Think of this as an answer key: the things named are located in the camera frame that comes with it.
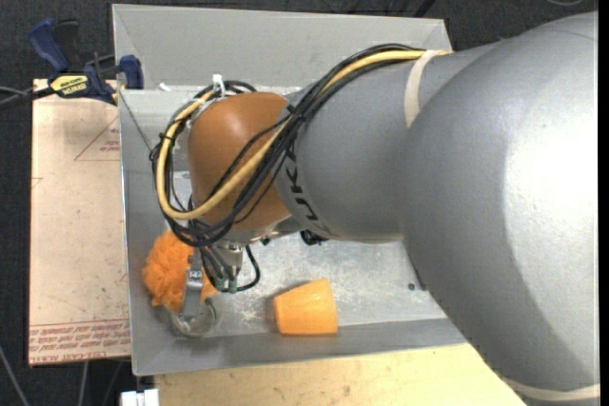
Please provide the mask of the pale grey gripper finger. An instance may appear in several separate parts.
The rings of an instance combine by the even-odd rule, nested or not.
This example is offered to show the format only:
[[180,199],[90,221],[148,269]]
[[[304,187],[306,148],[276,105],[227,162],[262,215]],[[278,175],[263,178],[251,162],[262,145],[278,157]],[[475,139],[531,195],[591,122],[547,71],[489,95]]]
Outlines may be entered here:
[[185,274],[182,302],[182,317],[184,319],[192,319],[199,315],[203,288],[202,271],[188,268]]

